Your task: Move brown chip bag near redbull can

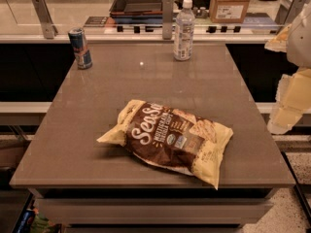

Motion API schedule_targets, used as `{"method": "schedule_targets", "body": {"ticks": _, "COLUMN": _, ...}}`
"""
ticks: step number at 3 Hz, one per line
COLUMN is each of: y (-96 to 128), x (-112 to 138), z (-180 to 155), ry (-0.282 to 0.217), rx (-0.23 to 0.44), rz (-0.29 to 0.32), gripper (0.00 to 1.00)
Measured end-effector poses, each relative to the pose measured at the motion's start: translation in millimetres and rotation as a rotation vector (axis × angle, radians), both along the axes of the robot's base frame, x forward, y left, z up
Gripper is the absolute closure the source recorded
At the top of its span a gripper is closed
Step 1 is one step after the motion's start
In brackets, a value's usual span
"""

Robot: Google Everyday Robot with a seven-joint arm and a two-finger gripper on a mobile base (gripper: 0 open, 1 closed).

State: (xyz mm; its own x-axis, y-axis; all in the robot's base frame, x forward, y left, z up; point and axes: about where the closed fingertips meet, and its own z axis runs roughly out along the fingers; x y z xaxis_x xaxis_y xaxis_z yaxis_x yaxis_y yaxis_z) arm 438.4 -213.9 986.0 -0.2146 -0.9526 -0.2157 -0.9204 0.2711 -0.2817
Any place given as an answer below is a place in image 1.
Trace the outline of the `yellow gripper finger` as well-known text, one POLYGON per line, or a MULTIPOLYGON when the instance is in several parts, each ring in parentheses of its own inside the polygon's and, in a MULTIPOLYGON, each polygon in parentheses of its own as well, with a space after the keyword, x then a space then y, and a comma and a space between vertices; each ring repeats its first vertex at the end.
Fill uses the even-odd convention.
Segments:
POLYGON ((269 132, 277 135, 287 133, 310 108, 311 69, 298 69, 291 76, 283 75, 267 124, 269 132))
POLYGON ((290 28, 291 28, 290 25, 284 27, 273 39, 269 40, 264 45, 264 48, 266 50, 276 52, 286 52, 290 28))

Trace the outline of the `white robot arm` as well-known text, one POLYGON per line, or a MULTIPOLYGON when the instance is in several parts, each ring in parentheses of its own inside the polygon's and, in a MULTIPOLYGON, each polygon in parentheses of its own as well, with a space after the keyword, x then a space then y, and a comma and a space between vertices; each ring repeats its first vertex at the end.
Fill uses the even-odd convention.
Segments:
POLYGON ((288 61, 298 67, 293 75, 283 75, 279 81, 267 124, 270 133, 285 134, 311 108, 311 4, 264 47, 285 52, 288 61))

